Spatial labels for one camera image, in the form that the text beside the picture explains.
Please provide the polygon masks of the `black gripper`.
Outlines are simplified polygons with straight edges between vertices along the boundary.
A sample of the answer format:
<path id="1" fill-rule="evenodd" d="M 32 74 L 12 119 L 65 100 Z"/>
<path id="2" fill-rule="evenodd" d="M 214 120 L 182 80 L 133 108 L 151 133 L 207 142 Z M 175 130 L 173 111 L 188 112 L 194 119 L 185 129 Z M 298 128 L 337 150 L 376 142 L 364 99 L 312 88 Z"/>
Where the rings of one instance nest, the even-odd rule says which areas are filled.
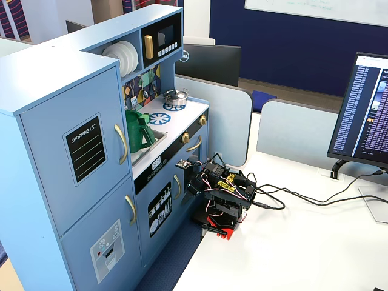
<path id="1" fill-rule="evenodd" d="M 186 194 L 184 195 L 181 206 L 189 207 L 199 194 L 204 194 L 207 184 L 204 182 L 204 171 L 191 173 L 186 179 Z"/>

